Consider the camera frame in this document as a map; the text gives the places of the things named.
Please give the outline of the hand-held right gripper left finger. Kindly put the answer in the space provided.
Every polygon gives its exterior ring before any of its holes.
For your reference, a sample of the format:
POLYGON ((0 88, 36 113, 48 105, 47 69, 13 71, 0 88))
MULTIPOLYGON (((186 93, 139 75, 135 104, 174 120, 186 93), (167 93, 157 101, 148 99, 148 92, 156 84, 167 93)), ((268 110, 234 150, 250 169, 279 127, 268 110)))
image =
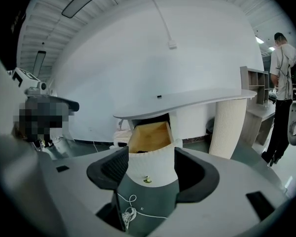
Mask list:
POLYGON ((48 191, 68 237, 125 237, 117 188, 128 168, 128 148, 52 161, 39 156, 48 191))

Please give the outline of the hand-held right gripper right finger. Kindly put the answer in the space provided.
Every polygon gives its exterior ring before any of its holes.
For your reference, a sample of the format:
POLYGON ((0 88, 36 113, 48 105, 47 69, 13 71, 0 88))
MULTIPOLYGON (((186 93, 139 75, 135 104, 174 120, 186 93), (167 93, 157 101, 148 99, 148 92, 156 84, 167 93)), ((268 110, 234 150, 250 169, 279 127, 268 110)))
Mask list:
POLYGON ((244 237, 263 233, 289 199, 251 167, 175 148, 175 209, 154 237, 244 237))

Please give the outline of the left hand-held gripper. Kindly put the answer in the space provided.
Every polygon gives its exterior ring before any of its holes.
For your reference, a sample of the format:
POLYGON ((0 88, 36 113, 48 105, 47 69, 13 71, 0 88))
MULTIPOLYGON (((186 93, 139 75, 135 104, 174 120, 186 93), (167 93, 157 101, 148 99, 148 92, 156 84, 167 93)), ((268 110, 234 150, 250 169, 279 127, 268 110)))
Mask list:
POLYGON ((48 153, 52 159, 72 156, 69 124, 79 103, 51 96, 47 84, 26 70, 15 68, 11 78, 26 97, 14 119, 14 137, 48 153))

